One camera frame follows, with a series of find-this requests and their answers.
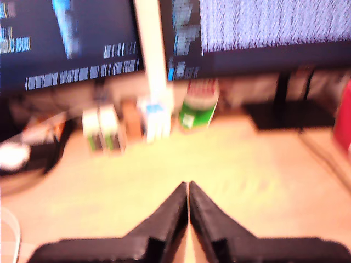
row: computer monitor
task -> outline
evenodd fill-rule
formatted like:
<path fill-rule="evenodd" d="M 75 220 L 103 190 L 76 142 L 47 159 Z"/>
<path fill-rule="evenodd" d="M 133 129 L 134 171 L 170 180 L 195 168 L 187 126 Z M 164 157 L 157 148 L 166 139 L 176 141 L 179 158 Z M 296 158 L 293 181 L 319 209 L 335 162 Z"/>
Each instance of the computer monitor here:
<path fill-rule="evenodd" d="M 142 70 L 133 0 L 1 0 L 0 97 Z"/>
<path fill-rule="evenodd" d="M 160 0 L 160 10 L 169 81 L 280 72 L 283 112 L 292 71 L 351 67 L 351 0 Z"/>

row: packaging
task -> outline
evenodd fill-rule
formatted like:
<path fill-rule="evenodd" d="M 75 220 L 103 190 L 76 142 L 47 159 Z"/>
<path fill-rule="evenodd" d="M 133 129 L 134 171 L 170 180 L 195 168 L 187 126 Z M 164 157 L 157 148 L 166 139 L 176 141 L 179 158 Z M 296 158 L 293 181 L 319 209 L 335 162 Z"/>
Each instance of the packaging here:
<path fill-rule="evenodd" d="M 219 98 L 216 79 L 190 81 L 179 113 L 180 124 L 185 129 L 209 125 Z"/>
<path fill-rule="evenodd" d="M 333 131 L 335 141 L 351 160 L 351 80 L 345 87 Z"/>

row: black object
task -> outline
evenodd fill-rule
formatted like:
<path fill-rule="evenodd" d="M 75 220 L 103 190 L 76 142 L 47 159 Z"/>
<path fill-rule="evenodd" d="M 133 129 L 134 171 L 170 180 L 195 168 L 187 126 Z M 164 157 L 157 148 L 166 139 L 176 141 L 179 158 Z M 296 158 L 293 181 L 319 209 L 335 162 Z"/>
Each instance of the black object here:
<path fill-rule="evenodd" d="M 261 239 L 227 216 L 195 182 L 189 187 L 190 222 L 213 262 L 350 263 L 347 248 L 319 238 Z"/>
<path fill-rule="evenodd" d="M 20 129 L 15 125 L 13 120 L 9 99 L 0 99 L 0 143 L 15 136 L 20 132 Z"/>
<path fill-rule="evenodd" d="M 274 101 L 245 104 L 244 109 L 250 114 L 259 130 L 299 129 L 301 127 L 333 127 L 335 119 L 313 100 L 307 100 L 308 79 L 304 100 L 286 101 L 290 72 L 279 75 Z"/>
<path fill-rule="evenodd" d="M 188 224 L 186 183 L 123 238 L 63 240 L 38 248 L 29 263 L 172 262 Z"/>
<path fill-rule="evenodd" d="M 42 168 L 44 169 L 43 174 L 49 172 L 60 161 L 66 143 L 74 129 L 74 125 L 73 120 L 66 121 L 60 141 L 55 138 L 53 142 L 31 145 L 31 153 L 27 164 L 17 171 L 0 171 L 0 176 L 13 175 L 19 172 L 33 171 Z"/>

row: monitor base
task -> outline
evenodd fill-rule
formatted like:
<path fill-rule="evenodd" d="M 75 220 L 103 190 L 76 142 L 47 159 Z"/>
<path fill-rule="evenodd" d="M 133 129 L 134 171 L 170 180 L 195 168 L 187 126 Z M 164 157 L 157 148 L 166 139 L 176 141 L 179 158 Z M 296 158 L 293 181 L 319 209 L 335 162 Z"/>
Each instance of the monitor base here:
<path fill-rule="evenodd" d="M 279 110 L 273 102 L 247 104 L 244 109 L 258 130 L 333 127 L 334 117 L 313 100 L 286 101 Z"/>

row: small box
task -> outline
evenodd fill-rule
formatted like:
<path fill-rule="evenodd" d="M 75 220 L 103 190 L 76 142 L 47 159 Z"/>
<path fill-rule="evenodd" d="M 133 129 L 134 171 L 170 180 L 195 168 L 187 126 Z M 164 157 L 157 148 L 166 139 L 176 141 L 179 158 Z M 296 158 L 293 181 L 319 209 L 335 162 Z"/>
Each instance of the small box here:
<path fill-rule="evenodd" d="M 83 135 L 89 141 L 92 151 L 103 149 L 103 137 L 100 130 L 98 108 L 83 111 Z"/>
<path fill-rule="evenodd" d="M 121 140 L 120 124 L 116 109 L 113 104 L 100 107 L 99 111 L 101 133 L 106 148 L 112 150 L 124 150 L 125 145 Z"/>

